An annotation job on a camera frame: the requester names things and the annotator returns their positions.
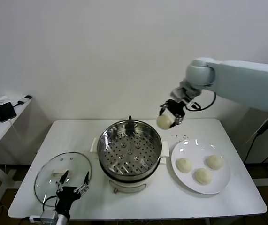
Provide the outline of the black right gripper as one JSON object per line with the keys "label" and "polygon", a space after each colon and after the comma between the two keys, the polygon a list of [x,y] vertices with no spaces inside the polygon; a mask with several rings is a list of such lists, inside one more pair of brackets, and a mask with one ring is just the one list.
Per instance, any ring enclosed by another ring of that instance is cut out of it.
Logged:
{"label": "black right gripper", "polygon": [[171,124],[171,128],[178,126],[182,123],[183,117],[185,116],[184,107],[185,102],[177,102],[175,100],[169,99],[166,103],[160,105],[159,115],[161,116],[166,109],[168,109],[174,116],[174,122]]}

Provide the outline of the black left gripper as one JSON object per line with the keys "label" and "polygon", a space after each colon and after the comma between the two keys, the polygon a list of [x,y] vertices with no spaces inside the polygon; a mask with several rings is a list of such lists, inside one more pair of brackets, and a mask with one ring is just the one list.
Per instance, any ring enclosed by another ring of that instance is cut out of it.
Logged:
{"label": "black left gripper", "polygon": [[81,194],[85,194],[89,189],[89,172],[87,172],[83,183],[79,187],[67,187],[63,184],[68,177],[69,171],[67,170],[56,182],[56,195],[58,197],[58,202],[55,207],[56,211],[69,211],[72,203],[80,199]]}

